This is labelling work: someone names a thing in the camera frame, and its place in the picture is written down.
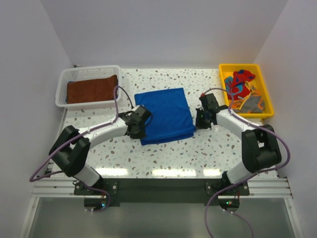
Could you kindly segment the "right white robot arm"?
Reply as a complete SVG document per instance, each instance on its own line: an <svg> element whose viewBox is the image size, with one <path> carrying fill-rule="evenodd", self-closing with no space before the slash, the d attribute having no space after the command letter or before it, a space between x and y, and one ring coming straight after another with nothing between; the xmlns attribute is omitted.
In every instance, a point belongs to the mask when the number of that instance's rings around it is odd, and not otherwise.
<svg viewBox="0 0 317 238"><path fill-rule="evenodd" d="M202 94L199 98L202 107L196 109L196 128L207 129L212 125L226 128L241 140L241 162L222 173L217 190L233 194L238 182L260 170L269 169L282 160L277 138L272 135L270 125L258 126L237 115L228 106L220 106L214 94Z"/></svg>

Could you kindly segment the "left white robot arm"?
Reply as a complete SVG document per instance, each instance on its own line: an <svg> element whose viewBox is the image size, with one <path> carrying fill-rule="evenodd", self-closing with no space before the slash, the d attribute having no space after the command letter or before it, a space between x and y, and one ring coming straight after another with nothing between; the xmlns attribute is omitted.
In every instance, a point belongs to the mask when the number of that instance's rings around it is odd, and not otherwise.
<svg viewBox="0 0 317 238"><path fill-rule="evenodd" d="M99 194L103 188L102 177L86 163L90 149L121 136L143 139L152 119L153 114L140 105L95 126L80 129L67 126L52 146L49 157L67 177L82 182L91 194Z"/></svg>

